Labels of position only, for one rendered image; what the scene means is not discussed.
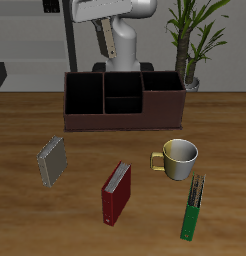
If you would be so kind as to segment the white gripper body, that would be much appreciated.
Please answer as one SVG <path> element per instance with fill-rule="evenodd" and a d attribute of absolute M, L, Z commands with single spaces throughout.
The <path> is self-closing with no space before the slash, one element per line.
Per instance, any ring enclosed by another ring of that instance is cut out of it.
<path fill-rule="evenodd" d="M 128 13 L 131 0 L 72 0 L 71 14 L 75 23 Z"/>

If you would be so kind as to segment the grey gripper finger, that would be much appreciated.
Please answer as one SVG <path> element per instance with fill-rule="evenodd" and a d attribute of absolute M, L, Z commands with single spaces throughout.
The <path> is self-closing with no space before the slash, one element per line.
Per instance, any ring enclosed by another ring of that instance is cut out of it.
<path fill-rule="evenodd" d="M 99 48 L 100 48 L 100 53 L 103 56 L 107 56 L 108 51 L 107 51 L 107 45 L 106 45 L 106 41 L 105 41 L 105 36 L 104 36 L 104 31 L 103 31 L 101 20 L 96 19 L 96 20 L 93 20 L 92 23 L 95 26 L 97 40 L 98 40 L 98 44 L 99 44 Z"/>
<path fill-rule="evenodd" d="M 113 34 L 111 30 L 111 24 L 109 18 L 104 18 L 101 20 L 102 27 L 103 27 L 103 34 L 105 38 L 107 53 L 109 58 L 115 58 L 116 57 L 116 49 L 113 39 Z"/>

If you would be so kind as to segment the dark brown desk caddy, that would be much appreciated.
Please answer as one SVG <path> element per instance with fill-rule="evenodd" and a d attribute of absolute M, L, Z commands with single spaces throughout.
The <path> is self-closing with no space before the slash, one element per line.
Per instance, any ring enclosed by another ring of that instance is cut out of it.
<path fill-rule="evenodd" d="M 64 130 L 180 129 L 185 96 L 175 71 L 69 72 Z"/>

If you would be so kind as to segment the yellowish grey book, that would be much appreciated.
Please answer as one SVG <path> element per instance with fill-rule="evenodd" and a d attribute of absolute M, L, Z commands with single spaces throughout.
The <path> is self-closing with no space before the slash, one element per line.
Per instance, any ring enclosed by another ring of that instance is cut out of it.
<path fill-rule="evenodd" d="M 67 167 L 64 139 L 53 136 L 36 158 L 42 183 L 51 188 Z"/>

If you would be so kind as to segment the red book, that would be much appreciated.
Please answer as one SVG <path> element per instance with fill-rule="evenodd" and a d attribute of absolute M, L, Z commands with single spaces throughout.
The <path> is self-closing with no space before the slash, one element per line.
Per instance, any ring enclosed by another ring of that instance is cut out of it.
<path fill-rule="evenodd" d="M 101 189 L 103 222 L 113 226 L 131 195 L 131 165 L 120 161 Z"/>

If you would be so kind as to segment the green book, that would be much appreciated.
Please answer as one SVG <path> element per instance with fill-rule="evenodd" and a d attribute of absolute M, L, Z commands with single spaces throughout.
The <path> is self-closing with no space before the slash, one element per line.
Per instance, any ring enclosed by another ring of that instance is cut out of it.
<path fill-rule="evenodd" d="M 193 239 L 205 183 L 205 175 L 193 174 L 189 190 L 185 215 L 180 238 L 186 241 Z"/>

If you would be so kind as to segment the green pot plant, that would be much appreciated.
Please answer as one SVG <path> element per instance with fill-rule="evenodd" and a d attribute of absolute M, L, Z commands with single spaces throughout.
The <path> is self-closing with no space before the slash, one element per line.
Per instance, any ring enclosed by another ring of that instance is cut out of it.
<path fill-rule="evenodd" d="M 196 65 L 199 61 L 209 60 L 207 53 L 217 46 L 226 44 L 220 41 L 223 36 L 224 28 L 218 30 L 211 38 L 208 38 L 214 21 L 200 27 L 200 24 L 219 8 L 225 6 L 230 0 L 218 0 L 211 4 L 212 0 L 200 9 L 195 8 L 196 0 L 176 0 L 177 12 L 169 9 L 173 15 L 166 23 L 172 24 L 176 29 L 171 31 L 174 39 L 172 44 L 177 48 L 175 70 L 179 73 L 187 92 L 197 92 L 200 80 L 194 76 Z"/>

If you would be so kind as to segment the yellow and white mug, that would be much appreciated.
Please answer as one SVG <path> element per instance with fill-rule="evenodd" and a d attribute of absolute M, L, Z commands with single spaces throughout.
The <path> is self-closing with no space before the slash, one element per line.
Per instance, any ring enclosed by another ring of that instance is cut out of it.
<path fill-rule="evenodd" d="M 172 139 L 163 145 L 161 152 L 152 152 L 150 155 L 150 168 L 154 171 L 163 171 L 175 181 L 185 180 L 198 157 L 197 147 L 183 139 Z M 163 165 L 156 166 L 155 158 L 162 158 Z"/>

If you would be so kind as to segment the black vertical post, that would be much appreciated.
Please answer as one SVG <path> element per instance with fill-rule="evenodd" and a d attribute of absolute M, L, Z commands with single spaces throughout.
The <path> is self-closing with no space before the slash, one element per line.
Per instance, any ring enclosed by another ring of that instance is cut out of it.
<path fill-rule="evenodd" d="M 77 59 L 75 51 L 75 39 L 73 22 L 70 15 L 70 0 L 62 0 L 63 12 L 64 12 L 64 23 L 66 32 L 66 41 L 69 57 L 69 67 L 71 72 L 77 71 Z"/>

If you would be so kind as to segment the small black wall box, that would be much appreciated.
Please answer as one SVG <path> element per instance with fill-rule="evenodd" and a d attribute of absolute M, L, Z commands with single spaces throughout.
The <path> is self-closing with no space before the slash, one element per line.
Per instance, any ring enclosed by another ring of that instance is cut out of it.
<path fill-rule="evenodd" d="M 42 0 L 43 10 L 45 13 L 59 13 L 59 0 Z"/>

